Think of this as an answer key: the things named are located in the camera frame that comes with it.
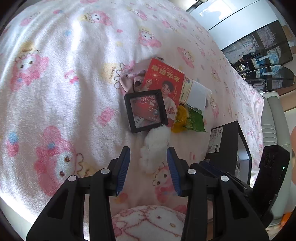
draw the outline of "red greeting card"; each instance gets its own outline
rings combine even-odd
[[[160,122],[159,110],[155,96],[137,98],[132,107],[135,116],[151,122]]]
[[[168,127],[173,126],[177,115],[184,77],[182,72],[153,58],[141,86],[141,91],[161,90],[169,121]]]

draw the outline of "pink fabric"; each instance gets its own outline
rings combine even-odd
[[[131,162],[122,193],[110,198],[112,215],[151,204],[186,210],[166,160],[153,175],[140,171],[146,133],[130,132],[119,84],[120,75],[154,56],[212,91],[203,112],[207,132],[171,133],[179,158],[203,160],[210,130],[237,119],[254,183],[263,145],[261,95],[191,15],[166,0],[149,6],[143,0],[41,1],[1,35],[0,196],[30,223],[69,175],[94,174],[123,146],[130,147]]]
[[[185,215],[162,206],[141,206],[112,218],[117,241],[180,240]]]

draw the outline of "white plush toy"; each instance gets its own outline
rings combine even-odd
[[[148,173],[154,173],[161,163],[166,161],[166,152],[169,147],[170,128],[160,126],[151,129],[141,148],[140,167]]]

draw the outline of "yellow plastic toy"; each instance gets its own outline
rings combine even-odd
[[[186,125],[186,121],[187,121],[187,111],[184,108],[184,106],[179,105],[176,120],[172,128],[172,132],[178,133],[186,130],[186,128],[184,127]]]

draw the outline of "green snack bag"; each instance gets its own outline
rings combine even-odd
[[[187,130],[206,132],[203,123],[202,111],[198,109],[193,110],[187,106],[185,109],[188,116],[185,128]]]

